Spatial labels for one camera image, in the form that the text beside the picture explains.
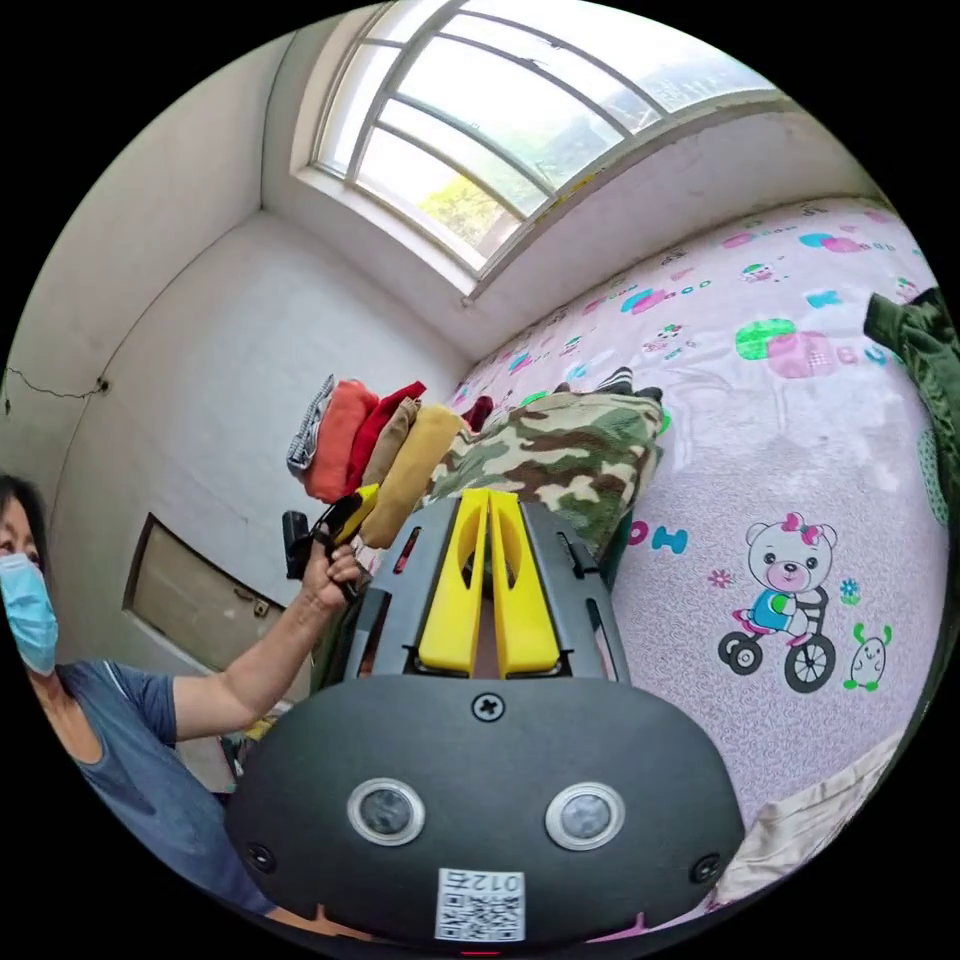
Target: woman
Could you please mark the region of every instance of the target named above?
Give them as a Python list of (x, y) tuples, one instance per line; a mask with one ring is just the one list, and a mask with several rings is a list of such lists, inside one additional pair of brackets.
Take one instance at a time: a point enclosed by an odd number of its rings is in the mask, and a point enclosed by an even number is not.
[(40, 705), (64, 749), (122, 823), (171, 869), (220, 899), (321, 933), (269, 903), (233, 850), (217, 799), (180, 762), (173, 745), (248, 729), (290, 687), (328, 618), (356, 580), (349, 547), (327, 560), (314, 544), (300, 592), (276, 625), (222, 673), (170, 677), (117, 663), (56, 665), (57, 620), (44, 581), (43, 509), (26, 481), (0, 475), (0, 593)]

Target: black hair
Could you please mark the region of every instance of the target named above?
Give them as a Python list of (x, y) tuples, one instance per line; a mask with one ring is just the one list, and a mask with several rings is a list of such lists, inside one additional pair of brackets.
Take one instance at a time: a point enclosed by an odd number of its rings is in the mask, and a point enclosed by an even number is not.
[(33, 534), (33, 543), (37, 548), (40, 571), (46, 573), (47, 525), (43, 519), (43, 497), (29, 480), (14, 477), (9, 473), (0, 474), (0, 516), (11, 500), (16, 500), (27, 515), (27, 523), (30, 524), (30, 532)]

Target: woman's hand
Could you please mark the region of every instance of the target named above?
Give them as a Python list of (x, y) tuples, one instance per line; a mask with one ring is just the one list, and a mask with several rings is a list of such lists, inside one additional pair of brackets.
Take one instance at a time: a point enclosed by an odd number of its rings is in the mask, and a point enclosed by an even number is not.
[(337, 547), (333, 562), (327, 560), (323, 545), (314, 540), (310, 547), (310, 559), (303, 574), (301, 592), (316, 606), (328, 611), (346, 606), (346, 598), (340, 589), (341, 583), (360, 579), (360, 567), (347, 545)]

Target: blue face mask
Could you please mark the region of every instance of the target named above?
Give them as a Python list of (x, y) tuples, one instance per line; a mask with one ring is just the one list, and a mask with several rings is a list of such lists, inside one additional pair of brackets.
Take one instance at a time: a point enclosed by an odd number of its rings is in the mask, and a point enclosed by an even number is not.
[(43, 574), (25, 554), (0, 557), (0, 594), (21, 659), (35, 673), (49, 677), (59, 631)]

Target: qr code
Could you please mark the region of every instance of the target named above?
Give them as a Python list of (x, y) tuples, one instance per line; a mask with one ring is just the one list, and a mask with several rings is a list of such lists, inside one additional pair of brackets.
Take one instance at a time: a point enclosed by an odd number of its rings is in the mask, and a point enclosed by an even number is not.
[(437, 940), (513, 943), (524, 938), (522, 873), (440, 871)]

